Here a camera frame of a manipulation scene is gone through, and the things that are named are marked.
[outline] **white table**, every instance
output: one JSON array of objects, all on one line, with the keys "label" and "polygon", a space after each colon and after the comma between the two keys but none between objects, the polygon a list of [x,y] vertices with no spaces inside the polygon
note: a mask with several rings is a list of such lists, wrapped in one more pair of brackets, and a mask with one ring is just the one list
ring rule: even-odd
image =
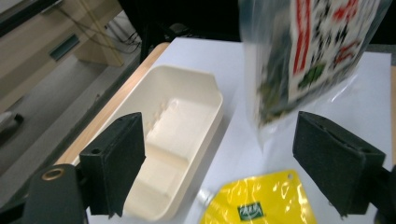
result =
[{"label": "white table", "polygon": [[[172,64],[213,73],[224,97],[224,118],[219,127],[218,141],[209,148],[216,153],[206,172],[200,167],[186,198],[174,219],[162,223],[197,223],[205,211],[195,199],[199,189],[216,192],[222,185],[253,175],[265,175],[285,169],[295,169],[318,223],[373,223],[375,208],[366,216],[349,216],[342,220],[321,194],[318,187],[292,157],[296,114],[290,115],[290,125],[260,147],[248,125],[243,97],[244,56],[241,43],[178,38],[154,64]],[[313,112],[337,122],[373,146],[387,153],[385,167],[391,167],[390,130],[390,56],[366,53],[361,59],[357,76],[341,94],[345,83],[323,95],[316,103],[302,110]],[[90,217],[91,223],[145,223],[130,217]]]}]

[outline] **cable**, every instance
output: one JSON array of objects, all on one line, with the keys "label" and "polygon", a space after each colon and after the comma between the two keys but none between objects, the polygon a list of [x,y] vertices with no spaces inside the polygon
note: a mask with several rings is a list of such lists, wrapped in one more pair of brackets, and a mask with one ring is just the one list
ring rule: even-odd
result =
[{"label": "cable", "polygon": [[104,36],[104,37],[110,37],[111,39],[115,39],[115,38],[113,38],[113,37],[111,37],[111,36],[108,36],[108,35],[105,35],[105,34],[102,34],[102,33],[98,32],[98,31],[95,31],[95,30],[93,30],[91,27],[89,27],[89,26],[87,26],[87,25],[84,25],[84,24],[82,24],[82,23],[76,21],[76,20],[73,19],[69,14],[67,14],[67,12],[65,12],[64,10],[62,10],[62,9],[59,8],[59,7],[56,7],[56,9],[57,9],[59,12],[61,12],[64,16],[66,16],[67,19],[69,19],[70,21],[72,21],[72,22],[77,26],[77,28],[78,28],[85,36],[87,36],[93,43],[95,43],[95,44],[97,44],[97,45],[99,45],[99,46],[102,46],[102,47],[105,47],[105,48],[108,48],[108,49],[114,49],[114,50],[117,50],[117,51],[119,51],[119,52],[121,52],[121,53],[125,53],[125,54],[132,54],[132,53],[134,53],[134,52],[139,48],[139,46],[140,46],[140,42],[138,42],[138,43],[132,43],[132,44],[125,44],[125,43],[120,42],[121,44],[125,44],[125,45],[128,45],[128,46],[136,45],[136,48],[134,48],[134,50],[132,50],[132,51],[125,51],[125,50],[123,50],[123,49],[113,48],[113,47],[111,47],[111,46],[109,46],[109,45],[102,44],[102,43],[100,43],[99,41],[93,39],[91,36],[89,36],[89,35],[87,34],[86,30],[93,31],[93,32],[95,32],[95,33],[97,33],[97,34],[99,34],[99,35]]}]

